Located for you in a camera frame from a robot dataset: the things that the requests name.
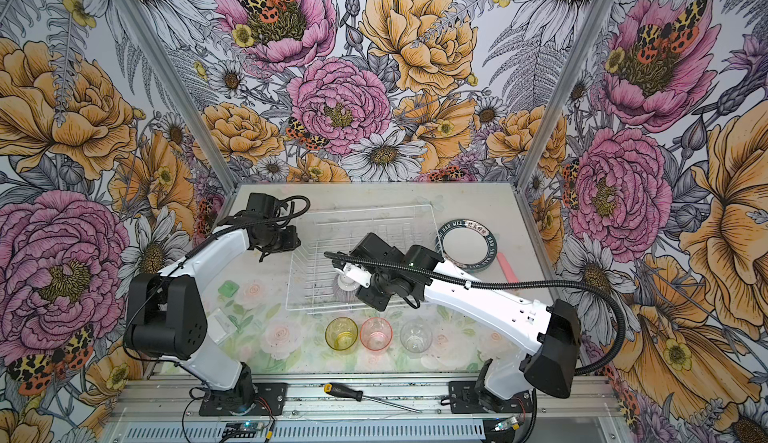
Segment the white wire basket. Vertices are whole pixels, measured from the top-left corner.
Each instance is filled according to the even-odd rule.
[[[437,236],[432,205],[322,211],[302,220],[301,246],[293,250],[290,261],[286,309],[310,314],[367,308],[359,300],[345,303],[334,295],[338,273],[324,252],[349,253],[368,233],[376,233],[403,253],[411,245],[432,248]],[[393,298],[389,305],[405,303]]]

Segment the screwdriver shaft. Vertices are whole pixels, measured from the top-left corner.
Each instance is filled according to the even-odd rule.
[[[365,395],[363,395],[362,399],[369,400],[369,401],[376,401],[377,403],[383,403],[384,405],[394,406],[395,408],[399,408],[401,410],[408,410],[408,411],[413,411],[414,413],[421,413],[420,410],[417,410],[417,409],[414,409],[414,408],[409,408],[409,407],[403,406],[403,405],[398,405],[397,403],[392,403],[391,401],[388,401],[388,400],[382,400],[382,399],[378,399],[378,398],[373,398],[372,396],[365,396]]]

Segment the screwdriver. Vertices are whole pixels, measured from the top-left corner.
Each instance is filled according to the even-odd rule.
[[[353,400],[368,400],[368,401],[376,401],[377,403],[383,403],[384,405],[394,406],[395,408],[399,408],[401,410],[408,410],[413,411],[414,413],[421,413],[420,410],[409,408],[407,406],[398,405],[397,403],[392,403],[388,400],[382,400],[379,398],[373,398],[372,396],[364,396],[362,394],[362,391],[355,391],[351,389],[349,386],[344,386],[341,383],[326,383],[325,387],[323,387],[323,390],[325,393],[328,393],[331,396],[335,396],[336,398],[351,398]]]

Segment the glass cup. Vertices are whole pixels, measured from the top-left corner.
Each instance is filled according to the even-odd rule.
[[[357,341],[357,324],[346,316],[337,318],[326,327],[326,343],[332,349],[343,351]]]
[[[370,318],[360,327],[360,342],[367,349],[378,352],[392,341],[392,325],[383,318]]]
[[[400,342],[408,352],[426,352],[432,345],[432,331],[422,318],[411,319],[400,330]]]

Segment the green sponge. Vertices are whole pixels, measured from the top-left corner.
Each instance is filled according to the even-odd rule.
[[[228,279],[227,281],[224,282],[224,285],[219,286],[219,293],[221,293],[227,298],[232,298],[232,295],[234,295],[239,288],[240,288],[240,285],[238,285],[231,279]]]

